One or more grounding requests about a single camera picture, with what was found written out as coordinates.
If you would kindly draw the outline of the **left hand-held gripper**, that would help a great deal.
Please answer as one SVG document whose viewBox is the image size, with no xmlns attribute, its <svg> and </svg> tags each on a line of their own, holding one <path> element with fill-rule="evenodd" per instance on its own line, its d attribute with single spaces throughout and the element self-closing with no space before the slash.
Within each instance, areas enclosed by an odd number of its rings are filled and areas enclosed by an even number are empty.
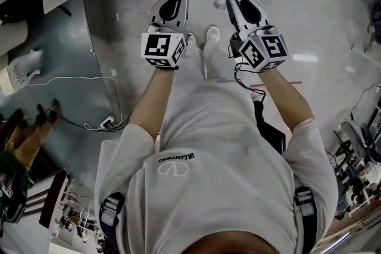
<svg viewBox="0 0 381 254">
<path fill-rule="evenodd" d="M 152 7 L 146 32 L 142 33 L 140 56 L 158 69 L 178 69 L 187 47 L 184 31 L 162 24 L 185 27 L 189 0 L 159 0 Z"/>
</svg>

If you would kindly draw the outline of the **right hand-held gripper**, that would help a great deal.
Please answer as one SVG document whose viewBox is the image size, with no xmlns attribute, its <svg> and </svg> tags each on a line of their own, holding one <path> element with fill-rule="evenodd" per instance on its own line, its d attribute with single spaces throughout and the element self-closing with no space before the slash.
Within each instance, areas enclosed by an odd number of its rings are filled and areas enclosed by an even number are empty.
<svg viewBox="0 0 381 254">
<path fill-rule="evenodd" d="M 256 0 L 226 0 L 229 20 L 235 28 L 229 55 L 242 71 L 269 71 L 289 59 L 285 40 Z"/>
</svg>

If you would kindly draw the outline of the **person's right forearm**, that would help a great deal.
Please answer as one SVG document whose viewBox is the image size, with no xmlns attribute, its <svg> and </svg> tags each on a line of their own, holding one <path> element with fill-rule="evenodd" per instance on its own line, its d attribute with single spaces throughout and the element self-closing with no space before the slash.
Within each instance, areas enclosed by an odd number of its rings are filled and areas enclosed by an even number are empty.
<svg viewBox="0 0 381 254">
<path fill-rule="evenodd" d="M 314 119 L 305 98 L 277 70 L 259 73 L 259 77 L 292 133 L 298 124 Z"/>
</svg>

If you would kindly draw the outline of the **person's left forearm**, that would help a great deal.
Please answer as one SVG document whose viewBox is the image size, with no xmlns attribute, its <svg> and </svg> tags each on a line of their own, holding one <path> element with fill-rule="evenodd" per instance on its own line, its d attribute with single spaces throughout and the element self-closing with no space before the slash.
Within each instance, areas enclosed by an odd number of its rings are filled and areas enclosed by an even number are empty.
<svg viewBox="0 0 381 254">
<path fill-rule="evenodd" d="M 155 141 L 159 135 L 173 83 L 172 70 L 155 69 L 147 88 L 135 105 L 129 124 L 145 130 Z"/>
</svg>

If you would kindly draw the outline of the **person's right white shoe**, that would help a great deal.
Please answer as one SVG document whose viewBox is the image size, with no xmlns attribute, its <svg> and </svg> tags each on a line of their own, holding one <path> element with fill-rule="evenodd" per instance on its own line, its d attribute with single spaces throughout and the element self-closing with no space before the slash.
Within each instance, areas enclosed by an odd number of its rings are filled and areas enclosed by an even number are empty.
<svg viewBox="0 0 381 254">
<path fill-rule="evenodd" d="M 210 26 L 206 32 L 207 42 L 219 43 L 220 30 L 217 26 Z"/>
</svg>

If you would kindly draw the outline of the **person's light grey trousers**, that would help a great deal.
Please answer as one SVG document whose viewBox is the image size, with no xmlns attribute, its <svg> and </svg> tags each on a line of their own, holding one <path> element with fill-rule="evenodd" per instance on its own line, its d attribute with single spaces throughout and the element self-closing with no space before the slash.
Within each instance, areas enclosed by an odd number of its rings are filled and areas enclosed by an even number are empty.
<svg viewBox="0 0 381 254">
<path fill-rule="evenodd" d="M 179 69 L 174 73 L 174 83 L 234 82 L 235 65 L 234 59 L 220 49 L 219 43 L 206 42 L 202 49 L 189 44 L 180 59 Z"/>
</svg>

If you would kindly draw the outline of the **black hip pouch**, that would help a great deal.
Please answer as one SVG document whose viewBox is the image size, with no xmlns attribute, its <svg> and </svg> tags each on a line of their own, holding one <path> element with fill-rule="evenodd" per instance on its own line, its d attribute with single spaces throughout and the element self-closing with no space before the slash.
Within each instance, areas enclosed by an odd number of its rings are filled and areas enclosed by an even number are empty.
<svg viewBox="0 0 381 254">
<path fill-rule="evenodd" d="M 264 105 L 261 101 L 254 101 L 255 120 L 260 135 L 282 155 L 286 149 L 286 135 L 264 121 L 263 109 Z"/>
</svg>

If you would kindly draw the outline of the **white power strip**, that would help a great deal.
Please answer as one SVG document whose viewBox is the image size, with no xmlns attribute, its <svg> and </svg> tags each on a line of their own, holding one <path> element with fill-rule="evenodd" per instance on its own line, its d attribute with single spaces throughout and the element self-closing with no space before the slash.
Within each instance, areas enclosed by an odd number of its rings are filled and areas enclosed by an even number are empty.
<svg viewBox="0 0 381 254">
<path fill-rule="evenodd" d="M 100 125 L 99 125 L 99 129 L 109 129 L 113 126 L 113 122 L 114 122 L 115 118 L 113 115 L 109 115 L 106 119 L 104 119 Z"/>
</svg>

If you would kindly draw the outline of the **black backpack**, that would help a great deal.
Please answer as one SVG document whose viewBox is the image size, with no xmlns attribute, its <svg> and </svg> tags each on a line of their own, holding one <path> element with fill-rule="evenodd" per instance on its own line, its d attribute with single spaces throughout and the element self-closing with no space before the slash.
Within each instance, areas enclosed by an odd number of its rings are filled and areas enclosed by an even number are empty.
<svg viewBox="0 0 381 254">
<path fill-rule="evenodd" d="M 6 0 L 0 4 L 0 21 L 18 23 L 43 14 L 43 0 Z"/>
</svg>

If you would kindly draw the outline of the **white stool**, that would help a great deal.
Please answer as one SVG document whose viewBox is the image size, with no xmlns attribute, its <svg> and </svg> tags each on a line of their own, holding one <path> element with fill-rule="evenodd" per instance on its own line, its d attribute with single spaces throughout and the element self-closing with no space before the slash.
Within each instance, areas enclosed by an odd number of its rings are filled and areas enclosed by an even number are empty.
<svg viewBox="0 0 381 254">
<path fill-rule="evenodd" d="M 43 50 L 31 50 L 0 70 L 0 92 L 11 96 L 26 87 L 42 69 Z"/>
</svg>

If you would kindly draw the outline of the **beige waste bin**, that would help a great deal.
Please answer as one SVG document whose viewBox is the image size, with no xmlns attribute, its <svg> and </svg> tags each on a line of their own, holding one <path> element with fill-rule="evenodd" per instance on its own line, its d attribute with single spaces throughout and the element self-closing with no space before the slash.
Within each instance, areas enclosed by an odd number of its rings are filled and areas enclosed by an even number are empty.
<svg viewBox="0 0 381 254">
<path fill-rule="evenodd" d="M 0 25 L 0 57 L 24 43 L 28 34 L 29 30 L 26 20 Z"/>
</svg>

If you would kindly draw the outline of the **person's white t-shirt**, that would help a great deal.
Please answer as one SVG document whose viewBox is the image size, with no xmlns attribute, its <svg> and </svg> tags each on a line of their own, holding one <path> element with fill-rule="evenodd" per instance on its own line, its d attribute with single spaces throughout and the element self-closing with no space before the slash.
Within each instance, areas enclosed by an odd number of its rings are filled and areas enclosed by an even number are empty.
<svg viewBox="0 0 381 254">
<path fill-rule="evenodd" d="M 317 208 L 317 238 L 338 200 L 333 168 L 317 124 L 299 123 L 283 153 L 258 132 L 250 95 L 217 81 L 175 84 L 160 151 L 141 127 L 128 125 L 102 143 L 95 207 L 115 192 L 125 198 L 122 254 L 181 254 L 206 235 L 246 231 L 280 254 L 294 254 L 295 180 Z"/>
</svg>

